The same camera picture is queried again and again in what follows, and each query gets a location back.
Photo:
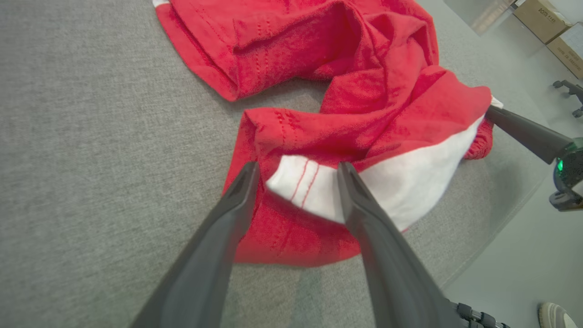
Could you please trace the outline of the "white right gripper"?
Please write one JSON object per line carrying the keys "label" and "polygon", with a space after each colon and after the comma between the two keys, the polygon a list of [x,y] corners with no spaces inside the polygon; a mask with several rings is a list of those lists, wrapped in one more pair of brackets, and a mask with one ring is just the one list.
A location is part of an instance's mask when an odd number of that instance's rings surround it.
{"label": "white right gripper", "polygon": [[583,140],[574,141],[544,125],[491,105],[486,118],[523,147],[551,164],[556,159],[552,178],[557,189],[548,201],[560,212],[583,207]]}

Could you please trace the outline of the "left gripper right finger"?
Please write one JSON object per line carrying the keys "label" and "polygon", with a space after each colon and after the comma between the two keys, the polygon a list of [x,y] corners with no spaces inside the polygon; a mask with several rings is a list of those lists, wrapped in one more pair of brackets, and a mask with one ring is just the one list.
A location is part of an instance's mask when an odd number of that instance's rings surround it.
{"label": "left gripper right finger", "polygon": [[358,241],[378,328],[460,328],[460,317],[349,162],[338,164],[348,231]]}

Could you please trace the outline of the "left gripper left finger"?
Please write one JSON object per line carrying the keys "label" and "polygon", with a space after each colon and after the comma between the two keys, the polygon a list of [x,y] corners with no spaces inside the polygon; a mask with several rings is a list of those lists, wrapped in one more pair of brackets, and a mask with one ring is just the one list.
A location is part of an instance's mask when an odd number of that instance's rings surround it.
{"label": "left gripper left finger", "polygon": [[132,322],[133,328],[218,328],[239,242],[250,227],[260,166],[250,161]]}

